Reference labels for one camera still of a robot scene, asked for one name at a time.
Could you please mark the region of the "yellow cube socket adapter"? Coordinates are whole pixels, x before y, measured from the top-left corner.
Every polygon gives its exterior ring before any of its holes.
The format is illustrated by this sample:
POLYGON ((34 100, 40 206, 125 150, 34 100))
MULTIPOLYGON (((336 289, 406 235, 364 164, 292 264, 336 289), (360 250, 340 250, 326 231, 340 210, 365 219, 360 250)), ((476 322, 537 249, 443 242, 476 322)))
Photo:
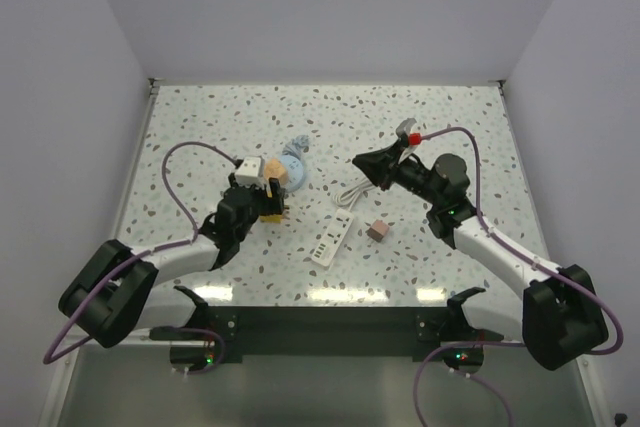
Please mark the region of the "yellow cube socket adapter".
POLYGON ((262 222, 280 223, 285 212, 285 192, 276 179, 268 181, 267 187, 258 195, 258 214, 262 222))

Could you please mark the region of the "beige cube socket adapter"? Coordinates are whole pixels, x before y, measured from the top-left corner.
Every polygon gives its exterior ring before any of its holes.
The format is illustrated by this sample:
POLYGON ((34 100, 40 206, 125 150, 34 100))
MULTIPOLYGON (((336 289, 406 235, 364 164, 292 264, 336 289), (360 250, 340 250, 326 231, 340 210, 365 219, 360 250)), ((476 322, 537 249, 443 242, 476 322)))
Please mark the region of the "beige cube socket adapter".
POLYGON ((271 158, 265 163, 263 176, 266 181, 276 179, 281 186, 285 186, 289 181, 287 168, 277 158, 271 158))

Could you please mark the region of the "light blue round power socket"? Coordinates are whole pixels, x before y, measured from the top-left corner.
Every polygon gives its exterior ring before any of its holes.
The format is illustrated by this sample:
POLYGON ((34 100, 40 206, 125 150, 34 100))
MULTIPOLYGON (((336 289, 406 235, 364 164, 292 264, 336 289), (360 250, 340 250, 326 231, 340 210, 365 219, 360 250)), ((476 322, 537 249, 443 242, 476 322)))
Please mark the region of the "light blue round power socket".
POLYGON ((300 189, 306 179, 306 167, 304 163, 299 158, 289 154, 281 154, 277 159, 287 173, 287 182, 284 184, 286 192, 292 193, 300 189))

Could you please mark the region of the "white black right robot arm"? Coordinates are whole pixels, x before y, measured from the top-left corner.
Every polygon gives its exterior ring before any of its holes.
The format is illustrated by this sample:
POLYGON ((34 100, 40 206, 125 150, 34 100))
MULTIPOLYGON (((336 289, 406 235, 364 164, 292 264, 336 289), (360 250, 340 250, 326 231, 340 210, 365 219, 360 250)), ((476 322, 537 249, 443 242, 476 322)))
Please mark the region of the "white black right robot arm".
POLYGON ((352 163, 376 187, 399 185, 426 201, 434 236, 500 278, 522 301, 525 347, 544 368, 556 370, 609 338, 592 279, 578 265, 561 267, 507 238, 467 196, 465 161, 439 156, 432 167, 400 143, 356 155, 352 163))

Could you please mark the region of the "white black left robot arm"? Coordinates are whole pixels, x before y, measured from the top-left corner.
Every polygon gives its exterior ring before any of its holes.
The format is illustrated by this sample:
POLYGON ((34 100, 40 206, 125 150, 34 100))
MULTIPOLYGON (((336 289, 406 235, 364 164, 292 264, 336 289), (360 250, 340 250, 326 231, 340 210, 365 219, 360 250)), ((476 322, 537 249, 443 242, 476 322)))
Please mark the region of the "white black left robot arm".
POLYGON ((242 186, 230 177, 230 187, 197 229, 196 238, 157 247, 127 246, 117 239, 104 242, 61 295, 59 311, 101 346, 110 348, 137 329, 171 326, 185 339, 200 337, 207 315, 190 305, 163 307, 151 302, 152 291, 180 277, 217 270, 239 252, 259 218, 285 212, 285 190, 271 178, 257 186, 242 186))

